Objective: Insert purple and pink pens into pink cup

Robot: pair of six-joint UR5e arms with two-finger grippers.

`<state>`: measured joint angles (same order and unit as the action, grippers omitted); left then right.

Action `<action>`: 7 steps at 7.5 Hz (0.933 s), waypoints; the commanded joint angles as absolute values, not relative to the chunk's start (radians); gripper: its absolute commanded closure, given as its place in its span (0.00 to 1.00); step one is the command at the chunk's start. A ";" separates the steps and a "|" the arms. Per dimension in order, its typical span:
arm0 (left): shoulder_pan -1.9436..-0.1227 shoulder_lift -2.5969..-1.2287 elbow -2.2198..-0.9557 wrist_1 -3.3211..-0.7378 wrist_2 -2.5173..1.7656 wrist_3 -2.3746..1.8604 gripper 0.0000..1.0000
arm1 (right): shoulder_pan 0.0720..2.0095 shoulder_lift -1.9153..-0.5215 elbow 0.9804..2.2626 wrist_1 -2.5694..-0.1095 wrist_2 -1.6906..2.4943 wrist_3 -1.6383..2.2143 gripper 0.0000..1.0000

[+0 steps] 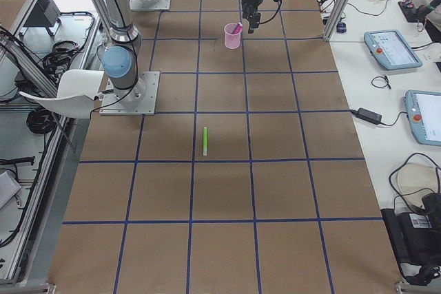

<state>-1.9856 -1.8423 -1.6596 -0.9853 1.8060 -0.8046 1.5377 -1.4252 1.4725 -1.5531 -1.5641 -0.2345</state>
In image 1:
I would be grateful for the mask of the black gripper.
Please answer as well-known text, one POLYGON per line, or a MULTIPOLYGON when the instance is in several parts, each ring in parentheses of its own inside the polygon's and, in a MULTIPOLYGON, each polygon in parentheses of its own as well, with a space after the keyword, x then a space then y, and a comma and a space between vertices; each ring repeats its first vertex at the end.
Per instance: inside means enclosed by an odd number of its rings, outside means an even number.
POLYGON ((258 11, 259 5, 263 0, 241 0, 243 9, 243 18, 248 20, 248 33, 253 34, 254 29, 260 25, 261 13, 258 11))

